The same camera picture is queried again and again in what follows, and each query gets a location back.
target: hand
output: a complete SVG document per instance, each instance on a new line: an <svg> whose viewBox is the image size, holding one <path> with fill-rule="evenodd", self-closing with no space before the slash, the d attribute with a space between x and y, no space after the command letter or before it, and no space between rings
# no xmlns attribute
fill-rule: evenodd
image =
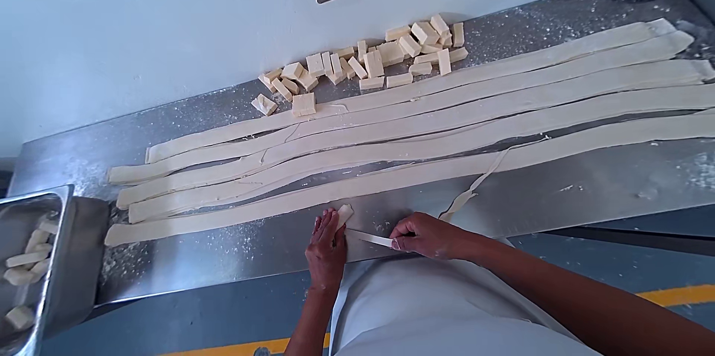
<svg viewBox="0 0 715 356"><path fill-rule="evenodd" d="M322 212L315 218L310 244L305 250L310 270L310 287L337 292L347 259L345 226L337 228L340 217L335 209Z"/></svg>
<svg viewBox="0 0 715 356"><path fill-rule="evenodd" d="M439 260L460 258L460 250L473 246L476 238L487 239L422 212L399 221L390 234L393 249L415 251Z"/></svg>

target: white wall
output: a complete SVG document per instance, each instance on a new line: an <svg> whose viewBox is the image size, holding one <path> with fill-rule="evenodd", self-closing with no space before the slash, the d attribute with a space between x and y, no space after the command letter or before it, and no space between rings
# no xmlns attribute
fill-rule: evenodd
<svg viewBox="0 0 715 356"><path fill-rule="evenodd" d="M435 12L471 18L530 1L0 0L0 158Z"/></svg>

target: stainless steel tray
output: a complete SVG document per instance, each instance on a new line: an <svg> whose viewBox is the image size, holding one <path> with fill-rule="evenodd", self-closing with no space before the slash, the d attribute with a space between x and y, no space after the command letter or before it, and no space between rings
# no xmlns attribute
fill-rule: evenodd
<svg viewBox="0 0 715 356"><path fill-rule="evenodd" d="M45 278L21 287L0 279L0 313L26 305L36 315L35 325L20 333L5 319L0 322L0 355L38 355L43 338L81 323L94 307L109 206L73 192L70 184L0 199L0 260L24 251L40 216L59 224ZM2 262L0 274L5 269Z"/></svg>

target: finger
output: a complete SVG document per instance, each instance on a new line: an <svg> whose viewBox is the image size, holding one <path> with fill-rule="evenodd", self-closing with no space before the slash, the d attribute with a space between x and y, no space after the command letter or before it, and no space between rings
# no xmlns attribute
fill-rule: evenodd
<svg viewBox="0 0 715 356"><path fill-rule="evenodd" d="M418 243L419 239L416 237L399 236L393 239L392 247L398 251L417 251Z"/></svg>
<svg viewBox="0 0 715 356"><path fill-rule="evenodd" d="M318 226L317 232L315 233L316 242L320 241L320 238L325 233L325 228L327 227L328 223L330 223L330 218L333 215L332 213L328 212L327 209L323 211L322 214L322 221L320 221L320 226Z"/></svg>
<svg viewBox="0 0 715 356"><path fill-rule="evenodd" d="M321 221L320 216L316 216L316 217L315 217L315 226L313 227L313 233L312 233L312 234L315 234L315 233L317 232L317 228L320 227L320 221Z"/></svg>
<svg viewBox="0 0 715 356"><path fill-rule="evenodd" d="M347 243L345 242L345 225L342 225L340 229L335 232L335 247L338 249L344 248Z"/></svg>
<svg viewBox="0 0 715 356"><path fill-rule="evenodd" d="M319 241L323 243L332 244L335 239L335 232L337 232L337 223L340 220L340 216L336 211L330 213L330 220L327 222L327 226L320 236Z"/></svg>
<svg viewBox="0 0 715 356"><path fill-rule="evenodd" d="M409 233L417 233L417 227L412 215L398 222L397 226L393 229L393 232L390 233L390 239L395 239L398 236L405 236Z"/></svg>

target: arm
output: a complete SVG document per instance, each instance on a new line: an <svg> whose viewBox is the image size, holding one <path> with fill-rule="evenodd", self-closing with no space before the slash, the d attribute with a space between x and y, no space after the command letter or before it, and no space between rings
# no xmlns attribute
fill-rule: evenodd
<svg viewBox="0 0 715 356"><path fill-rule="evenodd" d="M704 355L715 349L715 333L661 306L432 216L408 216L390 238L397 250L489 269L604 355Z"/></svg>
<svg viewBox="0 0 715 356"><path fill-rule="evenodd" d="M327 324L343 278L347 247L345 227L337 228L335 209L315 218L310 245L305 251L310 270L310 288L298 325L290 337L284 355L322 355Z"/></svg>

